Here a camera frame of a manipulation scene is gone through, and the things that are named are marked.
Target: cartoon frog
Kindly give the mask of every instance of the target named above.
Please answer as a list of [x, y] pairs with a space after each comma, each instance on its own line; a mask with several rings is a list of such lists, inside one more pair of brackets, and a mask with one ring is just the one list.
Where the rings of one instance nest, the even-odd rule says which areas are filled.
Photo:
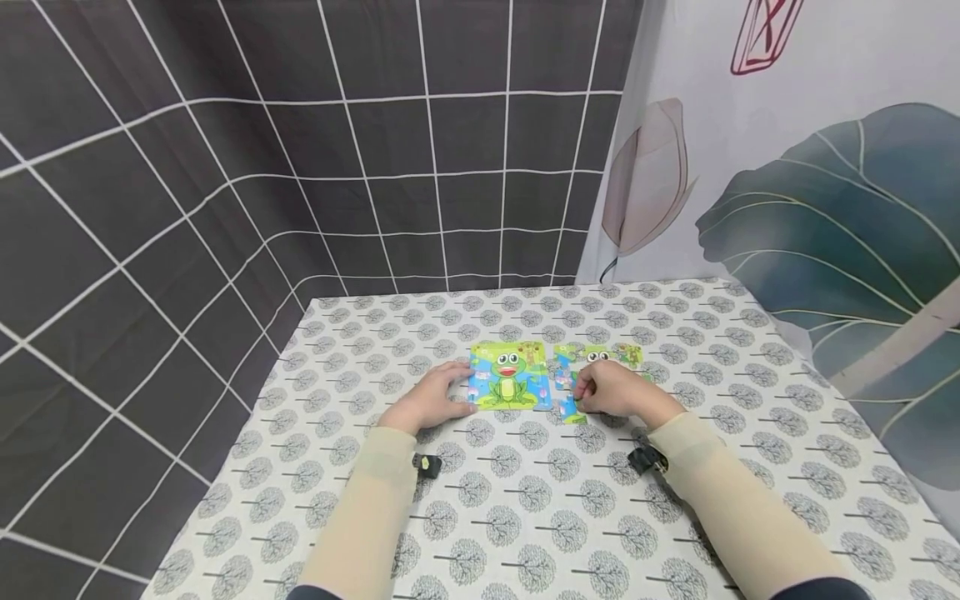
[[533, 406], [537, 397], [527, 392], [527, 382], [517, 381], [516, 377], [527, 369], [527, 363], [516, 352], [500, 354], [491, 364], [490, 373], [499, 379], [491, 381], [490, 393], [479, 402], [489, 404], [520, 404]]

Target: tile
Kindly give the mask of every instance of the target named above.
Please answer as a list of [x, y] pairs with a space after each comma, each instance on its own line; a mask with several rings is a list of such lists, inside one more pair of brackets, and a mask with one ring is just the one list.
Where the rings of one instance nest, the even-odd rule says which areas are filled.
[[97, 571], [86, 587], [83, 598], [109, 598], [110, 600], [139, 600], [145, 584], [119, 577], [106, 571]]
[[10, 598], [74, 600], [92, 570], [16, 541], [0, 540], [0, 581]]
[[190, 221], [231, 277], [262, 244], [230, 188], [211, 198]]
[[509, 18], [507, 2], [421, 0], [430, 93], [506, 89]]
[[[379, 237], [346, 237], [327, 235], [326, 244], [330, 247], [333, 260], [337, 263], [342, 276], [381, 277], [389, 276], [390, 268]], [[353, 286], [347, 289], [353, 296]]]
[[319, 233], [281, 235], [270, 242], [270, 250], [274, 252], [283, 273], [290, 277], [290, 283], [295, 286], [306, 277], [337, 274]]
[[537, 277], [518, 277], [504, 275], [501, 279], [500, 287], [508, 289], [512, 287], [544, 287], [550, 285], [550, 276]]
[[224, 387], [197, 353], [180, 343], [121, 413], [177, 454]]
[[507, 167], [565, 171], [573, 165], [584, 96], [512, 96]]
[[385, 296], [387, 294], [399, 294], [397, 289], [399, 289], [399, 286], [395, 288], [394, 281], [390, 278], [347, 279], [347, 290], [351, 296]]
[[233, 185], [264, 239], [283, 231], [316, 231], [310, 205], [296, 180], [255, 177]]
[[344, 105], [270, 107], [283, 147], [300, 177], [360, 177]]
[[250, 413], [239, 400], [232, 394], [224, 395], [181, 458], [208, 481], [213, 481], [249, 418]]
[[570, 175], [508, 173], [503, 227], [559, 228], [564, 221]]
[[[260, 324], [266, 325], [274, 317], [280, 304], [290, 293], [290, 286], [283, 272], [278, 268], [274, 257], [262, 250], [248, 263], [233, 281], [237, 292], [247, 301]], [[253, 339], [243, 348], [250, 347]]]
[[224, 6], [264, 99], [340, 99], [316, 4], [283, 0]]
[[187, 338], [227, 381], [240, 364], [260, 329], [232, 289], [190, 328]]
[[130, 281], [116, 274], [37, 336], [34, 347], [117, 406], [176, 339]]
[[[187, 518], [204, 498], [207, 486], [195, 475], [180, 465], [173, 465], [154, 497], [140, 511], [130, 528], [124, 533], [106, 563], [123, 570], [153, 577], [163, 560], [167, 548], [186, 522]], [[114, 596], [90, 595], [90, 598], [113, 598]]]
[[[344, 283], [347, 286], [347, 292], [344, 293], [344, 286], [340, 285], [339, 278], [331, 276], [313, 276], [300, 282], [300, 285], [297, 287], [297, 298], [299, 298], [300, 302], [306, 306], [314, 298], [332, 298], [344, 295], [361, 296], [360, 292], [355, 292], [353, 290], [354, 282], [359, 281], [362, 281], [362, 279], [344, 279]], [[393, 283], [390, 283], [391, 292], [384, 292], [384, 294], [392, 293], [393, 285]]]
[[446, 270], [450, 275], [500, 273], [500, 232], [444, 233]]
[[3, 178], [0, 196], [0, 255], [30, 256], [0, 263], [0, 278], [16, 281], [0, 294], [0, 321], [26, 336], [113, 263], [28, 172]]
[[600, 4], [600, 0], [516, 0], [510, 89], [587, 89]]
[[623, 89], [642, 9], [643, 3], [636, 0], [607, 0], [593, 66], [593, 89]]
[[87, 144], [36, 170], [117, 260], [182, 216], [125, 135]]
[[108, 413], [26, 350], [0, 364], [0, 521], [9, 523]]
[[262, 106], [209, 102], [191, 110], [231, 179], [255, 173], [293, 175]]
[[452, 276], [450, 278], [451, 292], [468, 292], [471, 290], [492, 290], [498, 287], [497, 276]]
[[13, 530], [99, 561], [169, 465], [140, 434], [111, 420]]
[[580, 268], [580, 257], [584, 253], [584, 244], [587, 242], [585, 233], [564, 231], [560, 240], [560, 253], [557, 255], [558, 275], [577, 275]]
[[433, 173], [425, 100], [352, 104], [368, 177]]
[[570, 200], [566, 204], [566, 222], [570, 229], [589, 229], [593, 218], [593, 207], [600, 191], [599, 173], [574, 173], [573, 186], [570, 188]]
[[603, 171], [607, 166], [607, 154], [619, 108], [619, 96], [590, 96], [584, 135], [580, 139], [580, 154], [577, 155], [578, 169]]
[[362, 181], [301, 181], [324, 233], [376, 233], [367, 186]]
[[437, 178], [444, 229], [499, 229], [503, 175]]
[[184, 210], [196, 208], [224, 184], [224, 174], [186, 108], [164, 112], [131, 133]]
[[503, 168], [506, 96], [430, 100], [439, 173]]
[[440, 231], [433, 177], [372, 180], [370, 193], [384, 233]]
[[267, 335], [273, 340], [274, 346], [281, 349], [285, 348], [287, 341], [290, 340], [290, 336], [294, 332], [294, 328], [302, 318], [303, 311], [297, 304], [297, 299], [291, 296], [280, 306], [273, 324], [267, 329]]
[[444, 276], [440, 235], [391, 235], [384, 238], [394, 276]]
[[127, 3], [48, 2], [43, 9], [125, 122], [180, 101]]
[[253, 346], [251, 353], [244, 359], [243, 364], [240, 365], [233, 381], [230, 382], [230, 387], [251, 410], [256, 404], [256, 398], [260, 395], [267, 373], [274, 367], [276, 358], [274, 347], [270, 345], [266, 338], [261, 337]]
[[557, 231], [529, 233], [503, 232], [503, 273], [543, 275], [553, 272], [557, 253]]
[[414, 0], [324, 0], [323, 6], [348, 98], [423, 93]]
[[0, 131], [20, 154], [33, 158], [116, 127], [107, 105], [32, 4], [0, 3], [0, 20], [0, 72], [8, 90], [0, 97]]
[[401, 277], [396, 281], [396, 288], [400, 294], [445, 292], [446, 279], [434, 277]]
[[256, 100], [217, 0], [133, 0], [183, 95]]
[[156, 240], [127, 270], [181, 330], [227, 285], [210, 252], [186, 223]]

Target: right hand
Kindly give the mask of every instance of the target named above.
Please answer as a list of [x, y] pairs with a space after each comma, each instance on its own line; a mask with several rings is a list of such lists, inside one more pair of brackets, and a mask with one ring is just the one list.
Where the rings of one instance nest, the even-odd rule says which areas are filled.
[[657, 385], [612, 360], [598, 360], [580, 370], [573, 397], [581, 411], [637, 416], [651, 430], [685, 410]]

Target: hand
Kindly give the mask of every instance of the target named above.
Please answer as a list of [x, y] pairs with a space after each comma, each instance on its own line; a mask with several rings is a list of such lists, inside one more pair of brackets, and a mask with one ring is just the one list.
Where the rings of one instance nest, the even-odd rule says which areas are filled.
[[450, 384], [473, 375], [469, 363], [443, 363], [426, 372], [420, 382], [380, 417], [381, 427], [416, 436], [421, 429], [477, 412], [476, 404], [453, 402], [446, 397]]
[[580, 370], [573, 397], [582, 411], [637, 416], [651, 430], [685, 410], [670, 394], [612, 360], [598, 360]]

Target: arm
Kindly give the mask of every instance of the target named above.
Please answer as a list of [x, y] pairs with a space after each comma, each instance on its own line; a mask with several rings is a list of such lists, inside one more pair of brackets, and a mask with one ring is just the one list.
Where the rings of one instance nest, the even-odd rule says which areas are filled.
[[[424, 427], [476, 412], [476, 406], [446, 397], [451, 382], [471, 373], [463, 363], [435, 367], [383, 414], [289, 598], [329, 597], [318, 595], [316, 588], [342, 600], [390, 595], [396, 542], [417, 485], [414, 436]], [[304, 591], [301, 586], [313, 589]]]
[[651, 444], [669, 462], [664, 478], [697, 514], [748, 600], [803, 592], [796, 586], [804, 582], [846, 579], [836, 558], [780, 498], [667, 392], [614, 362], [598, 361], [580, 371], [574, 396], [584, 410], [646, 422]]

